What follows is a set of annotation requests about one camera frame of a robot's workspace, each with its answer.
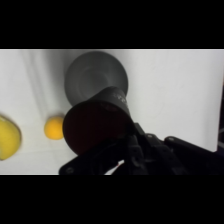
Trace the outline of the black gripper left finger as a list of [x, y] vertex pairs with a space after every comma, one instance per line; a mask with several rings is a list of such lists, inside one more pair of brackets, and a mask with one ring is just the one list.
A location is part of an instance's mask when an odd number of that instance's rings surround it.
[[147, 175], [147, 167], [137, 137], [106, 140], [59, 169], [60, 175]]

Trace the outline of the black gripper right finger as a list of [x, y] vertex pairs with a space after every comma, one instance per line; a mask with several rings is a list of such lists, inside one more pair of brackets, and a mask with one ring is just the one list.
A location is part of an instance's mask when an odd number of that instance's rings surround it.
[[164, 175], [224, 175], [224, 156], [174, 136], [160, 140], [135, 123], [149, 173]]

